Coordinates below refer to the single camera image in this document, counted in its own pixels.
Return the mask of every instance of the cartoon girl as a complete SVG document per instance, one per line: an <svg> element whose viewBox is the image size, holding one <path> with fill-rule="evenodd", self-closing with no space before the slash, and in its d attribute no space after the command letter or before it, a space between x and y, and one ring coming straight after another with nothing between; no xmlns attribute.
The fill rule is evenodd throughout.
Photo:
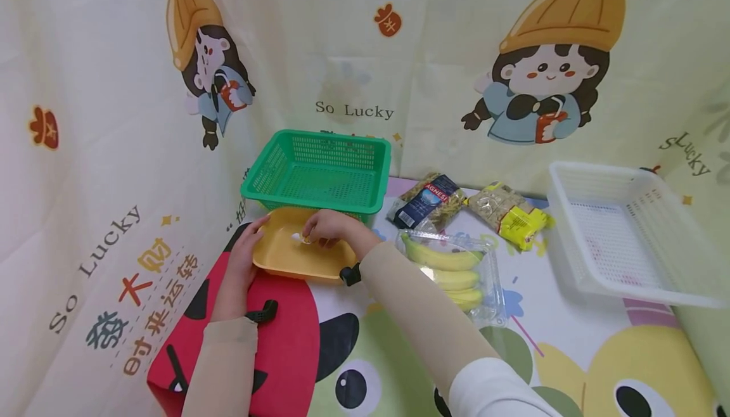
<svg viewBox="0 0 730 417"><path fill-rule="evenodd" d="M218 145L232 112L253 103L256 90L248 80L236 44L223 25L213 0L168 0L167 33L174 66L192 96L192 113L202 116L203 147Z"/></svg>
<svg viewBox="0 0 730 417"><path fill-rule="evenodd" d="M624 26L625 0L533 0L499 46L465 130L494 119L489 137L550 143L591 120L596 87Z"/></svg>

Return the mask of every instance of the yellow cartoon character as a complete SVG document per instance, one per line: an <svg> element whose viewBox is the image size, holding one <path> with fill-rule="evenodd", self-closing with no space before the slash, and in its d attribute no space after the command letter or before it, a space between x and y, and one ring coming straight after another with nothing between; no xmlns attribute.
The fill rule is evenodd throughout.
<svg viewBox="0 0 730 417"><path fill-rule="evenodd" d="M212 151L217 128L224 135L231 114L251 105L256 90L213 0L168 0L167 33L190 91L188 113L202 116L203 147Z"/></svg>
<svg viewBox="0 0 730 417"><path fill-rule="evenodd" d="M540 383L575 401L585 417L725 417L681 330L631 326L611 336L584 372L551 345L535 355Z"/></svg>
<svg viewBox="0 0 730 417"><path fill-rule="evenodd" d="M551 143L591 120L596 87L624 27L625 0L533 0L499 45L465 130L494 119L487 136Z"/></svg>

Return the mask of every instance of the pasta bag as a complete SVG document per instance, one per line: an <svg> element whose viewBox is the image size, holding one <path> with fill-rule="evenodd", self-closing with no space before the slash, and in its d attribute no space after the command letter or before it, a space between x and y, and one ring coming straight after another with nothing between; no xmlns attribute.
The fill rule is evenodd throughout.
<svg viewBox="0 0 730 417"><path fill-rule="evenodd" d="M399 229L440 233L465 201L464 191L448 176L431 172L393 202L386 218Z"/></svg>

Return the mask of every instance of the yellow plastic tray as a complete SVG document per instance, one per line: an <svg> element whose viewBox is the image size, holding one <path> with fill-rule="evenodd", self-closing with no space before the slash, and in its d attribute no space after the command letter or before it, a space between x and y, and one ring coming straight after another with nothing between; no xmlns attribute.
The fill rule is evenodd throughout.
<svg viewBox="0 0 730 417"><path fill-rule="evenodd" d="M301 234L309 216L316 210L285 206L273 210L264 237L253 250L253 263L269 274L307 279L327 284L341 284L340 270L357 262L355 253L344 241L332 249L317 244L303 244L292 238Z"/></svg>

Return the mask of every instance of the table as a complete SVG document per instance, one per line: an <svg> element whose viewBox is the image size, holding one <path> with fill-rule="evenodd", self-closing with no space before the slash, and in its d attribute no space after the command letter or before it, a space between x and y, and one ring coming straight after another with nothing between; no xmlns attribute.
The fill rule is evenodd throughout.
<svg viewBox="0 0 730 417"><path fill-rule="evenodd" d="M383 210L373 222L381 238L395 238L397 229L385 212L414 184L390 178ZM246 222L257 215L250 214ZM519 253L462 211L446 233L496 245L509 323L481 332L564 416L724 415L672 311L566 285L553 267L562 254L556 231L538 234L533 250ZM224 252L203 284L206 295L191 304L198 306L197 319L183 318L176 326L165 354L150 369L151 384L186 390L226 262ZM251 287L249 308L269 298L279 301L279 313L259 328L252 415L450 415L421 361L361 283L331 287L263 274ZM201 302L207 310L199 308ZM188 308L186 314L195 311Z"/></svg>

